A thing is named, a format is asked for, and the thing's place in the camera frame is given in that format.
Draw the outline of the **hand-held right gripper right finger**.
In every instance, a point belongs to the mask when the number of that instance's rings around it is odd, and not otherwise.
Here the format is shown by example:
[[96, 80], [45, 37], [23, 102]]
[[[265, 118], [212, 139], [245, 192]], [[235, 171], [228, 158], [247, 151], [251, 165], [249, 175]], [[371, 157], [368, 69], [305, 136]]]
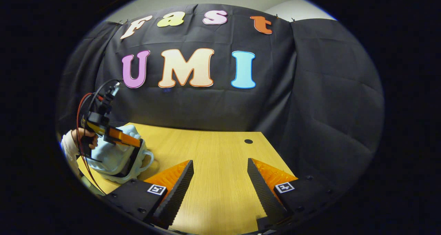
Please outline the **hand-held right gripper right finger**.
[[312, 219], [341, 196], [317, 175], [296, 177], [249, 158], [247, 172], [266, 214], [257, 219], [260, 231], [287, 231]]

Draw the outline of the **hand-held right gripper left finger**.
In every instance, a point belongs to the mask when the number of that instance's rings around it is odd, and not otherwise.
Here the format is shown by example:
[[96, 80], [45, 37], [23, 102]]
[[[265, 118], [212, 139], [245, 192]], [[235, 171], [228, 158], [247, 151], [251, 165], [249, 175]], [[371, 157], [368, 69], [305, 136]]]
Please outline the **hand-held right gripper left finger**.
[[105, 202], [134, 219], [167, 229], [175, 220], [194, 175], [186, 160], [146, 180], [128, 180], [105, 196]]

